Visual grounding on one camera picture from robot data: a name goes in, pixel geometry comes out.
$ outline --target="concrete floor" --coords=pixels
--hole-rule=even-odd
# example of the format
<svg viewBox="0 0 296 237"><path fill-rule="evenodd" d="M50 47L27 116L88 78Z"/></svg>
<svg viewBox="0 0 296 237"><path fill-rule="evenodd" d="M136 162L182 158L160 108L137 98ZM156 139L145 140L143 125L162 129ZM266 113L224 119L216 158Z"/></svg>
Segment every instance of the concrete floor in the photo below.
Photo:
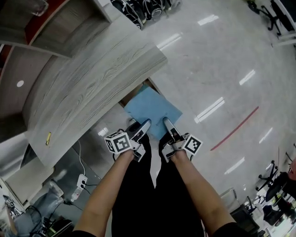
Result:
<svg viewBox="0 0 296 237"><path fill-rule="evenodd" d="M271 160L283 166L285 152L292 154L296 142L295 50L292 45L273 48L277 38L267 24L243 0L186 0L180 10L143 30L168 58L151 79L183 112L177 128L203 141L192 162L218 193L234 187L241 201L256 193L258 175ZM206 119L200 116L219 99L221 107ZM93 130L125 128L127 117L116 105ZM151 144L155 182L160 159L158 142L151 138ZM107 153L105 160L107 170L112 164Z"/></svg>

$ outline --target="blue sheet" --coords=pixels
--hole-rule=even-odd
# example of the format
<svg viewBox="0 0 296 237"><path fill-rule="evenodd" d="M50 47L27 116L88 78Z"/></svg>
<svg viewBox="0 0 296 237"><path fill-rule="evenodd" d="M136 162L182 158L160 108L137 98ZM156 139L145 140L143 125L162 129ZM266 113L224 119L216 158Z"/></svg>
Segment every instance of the blue sheet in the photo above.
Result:
<svg viewBox="0 0 296 237"><path fill-rule="evenodd" d="M143 86L140 92L132 98L124 110L140 124L151 119L148 133L160 140L167 132L162 120L168 117L174 124L182 112L150 87Z"/></svg>

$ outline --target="white cable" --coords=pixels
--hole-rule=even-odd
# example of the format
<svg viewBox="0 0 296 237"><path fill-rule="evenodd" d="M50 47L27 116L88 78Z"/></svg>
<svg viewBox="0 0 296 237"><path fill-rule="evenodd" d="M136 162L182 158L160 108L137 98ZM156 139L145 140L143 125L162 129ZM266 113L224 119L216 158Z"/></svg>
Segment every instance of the white cable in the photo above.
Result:
<svg viewBox="0 0 296 237"><path fill-rule="evenodd" d="M78 143L79 143L79 161L83 167L83 175L85 176L85 168L84 168L84 165L82 164L81 162L81 144L80 144L80 141L78 140Z"/></svg>

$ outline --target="black pants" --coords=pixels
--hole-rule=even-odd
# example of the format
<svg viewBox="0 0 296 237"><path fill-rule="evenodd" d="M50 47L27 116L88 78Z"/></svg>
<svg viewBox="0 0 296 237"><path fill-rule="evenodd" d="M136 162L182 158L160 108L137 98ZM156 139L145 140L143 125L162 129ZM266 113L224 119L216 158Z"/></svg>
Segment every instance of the black pants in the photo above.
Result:
<svg viewBox="0 0 296 237"><path fill-rule="evenodd" d="M145 155L132 161L121 184L112 210L112 236L204 236L200 217L174 163L166 163L159 144L161 170L156 188L150 176L151 146L145 135Z"/></svg>

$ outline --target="black shirt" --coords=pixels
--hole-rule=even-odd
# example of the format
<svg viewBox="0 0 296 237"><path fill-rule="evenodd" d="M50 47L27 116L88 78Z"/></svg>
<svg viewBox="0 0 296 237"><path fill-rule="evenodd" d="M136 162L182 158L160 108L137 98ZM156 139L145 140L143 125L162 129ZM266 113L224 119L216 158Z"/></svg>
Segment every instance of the black shirt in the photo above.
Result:
<svg viewBox="0 0 296 237"><path fill-rule="evenodd" d="M236 223L228 223L219 228L213 237L250 237L250 235L240 228ZM71 237L94 237L94 235L84 231L73 231Z"/></svg>

